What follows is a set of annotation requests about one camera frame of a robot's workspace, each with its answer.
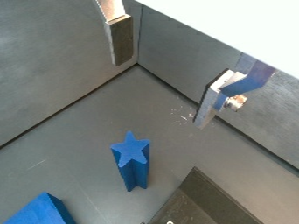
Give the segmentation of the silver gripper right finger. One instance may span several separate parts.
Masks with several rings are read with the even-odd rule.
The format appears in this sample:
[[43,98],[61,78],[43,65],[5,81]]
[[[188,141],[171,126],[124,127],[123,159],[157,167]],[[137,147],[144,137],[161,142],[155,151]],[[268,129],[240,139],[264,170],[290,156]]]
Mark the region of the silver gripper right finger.
[[261,88],[275,72],[273,67],[241,53],[235,68],[225,69],[204,88],[195,125],[203,129],[223,109],[237,111],[247,101],[243,94]]

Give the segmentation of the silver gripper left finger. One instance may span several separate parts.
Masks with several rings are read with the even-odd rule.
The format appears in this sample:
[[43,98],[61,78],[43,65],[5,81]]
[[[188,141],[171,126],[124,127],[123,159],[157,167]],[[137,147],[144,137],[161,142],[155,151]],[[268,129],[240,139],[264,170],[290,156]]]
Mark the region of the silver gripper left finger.
[[121,0],[93,0],[103,17],[112,63],[117,67],[133,56],[133,18]]

